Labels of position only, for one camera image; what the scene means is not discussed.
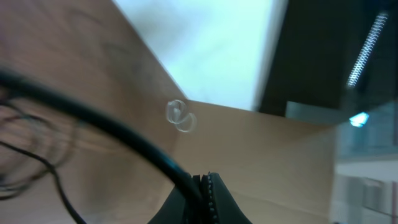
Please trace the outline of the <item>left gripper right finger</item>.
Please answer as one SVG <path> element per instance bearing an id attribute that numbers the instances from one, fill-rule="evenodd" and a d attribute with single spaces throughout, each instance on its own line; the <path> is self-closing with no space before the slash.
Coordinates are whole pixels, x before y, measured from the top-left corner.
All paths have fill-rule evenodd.
<path id="1" fill-rule="evenodd" d="M 203 175 L 200 190 L 203 197 L 203 223 L 251 224 L 218 173 Z"/>

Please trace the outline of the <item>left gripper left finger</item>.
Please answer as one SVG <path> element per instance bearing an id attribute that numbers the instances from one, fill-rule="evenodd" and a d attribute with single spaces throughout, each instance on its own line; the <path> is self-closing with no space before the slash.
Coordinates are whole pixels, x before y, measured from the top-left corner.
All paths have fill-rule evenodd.
<path id="1" fill-rule="evenodd" d="M 174 187 L 159 211 L 148 224 L 200 224 L 200 216 L 187 199 Z"/>

